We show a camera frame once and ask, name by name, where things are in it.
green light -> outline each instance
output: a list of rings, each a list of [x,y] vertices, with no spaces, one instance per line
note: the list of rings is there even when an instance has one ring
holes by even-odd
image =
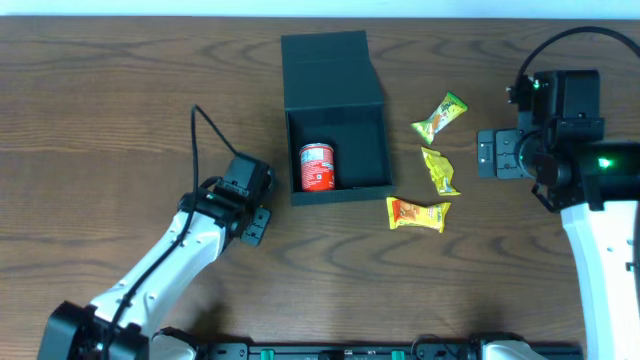
[[[606,169],[608,167],[613,166],[613,160],[607,159],[607,158],[598,158],[598,165],[603,168]]]

can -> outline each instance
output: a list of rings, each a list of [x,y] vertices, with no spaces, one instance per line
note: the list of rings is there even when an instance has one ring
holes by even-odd
[[[302,191],[335,190],[333,148],[327,144],[309,144],[300,149]]]

yellow snack bag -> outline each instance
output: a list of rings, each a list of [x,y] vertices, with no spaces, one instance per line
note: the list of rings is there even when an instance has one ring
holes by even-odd
[[[448,92],[444,100],[436,108],[427,120],[415,122],[411,126],[422,136],[427,144],[431,145],[436,133],[442,130],[460,114],[467,111],[468,107],[453,93]]]
[[[449,160],[439,152],[425,147],[422,148],[422,156],[431,173],[431,180],[436,184],[438,194],[442,196],[460,195],[460,193],[451,186],[453,166],[451,166]]]
[[[387,212],[389,213],[389,228],[398,226],[422,226],[444,231],[444,216],[451,203],[431,206],[418,206],[394,197],[387,198]]]

wood grain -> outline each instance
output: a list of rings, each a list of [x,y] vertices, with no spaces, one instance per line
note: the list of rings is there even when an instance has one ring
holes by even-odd
[[[0,19],[0,358],[33,358],[63,300],[86,304],[159,239],[189,190],[200,104],[280,175],[263,244],[232,244],[167,324],[203,340],[408,342],[508,330],[584,343],[571,249],[527,182],[476,176],[475,133],[511,127],[526,55],[594,24],[637,22],[217,18]],[[470,110],[438,134],[453,163],[444,234],[388,230],[383,201],[292,208],[279,39],[366,29],[384,87],[397,195],[442,201],[410,129],[447,90]],[[602,36],[551,46],[533,70],[598,68],[607,136],[640,140],[637,59]],[[199,125],[201,174],[231,159]]]

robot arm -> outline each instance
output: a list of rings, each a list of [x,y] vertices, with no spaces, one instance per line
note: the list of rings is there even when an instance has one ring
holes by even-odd
[[[95,316],[111,322],[121,299],[131,285],[153,264],[171,244],[177,240],[188,214],[179,211],[160,241],[125,275],[105,293],[91,301]],[[182,244],[167,257],[149,276],[131,299],[131,307],[124,312],[118,326],[125,328],[133,323],[141,328],[141,334],[151,337],[162,320],[193,278],[222,253],[225,228],[216,225],[215,219],[194,213],[191,226]]]
[[[200,112],[234,153],[224,177],[198,186],[195,114]],[[262,206],[274,188],[266,163],[238,153],[209,117],[191,112],[194,189],[160,241],[122,280],[82,308],[62,303],[49,317],[38,359],[147,359],[149,339],[193,278],[235,238],[257,246],[271,213]]]
[[[587,204],[561,211],[578,269],[589,357],[632,359],[640,354],[640,314],[633,247],[638,201]]]

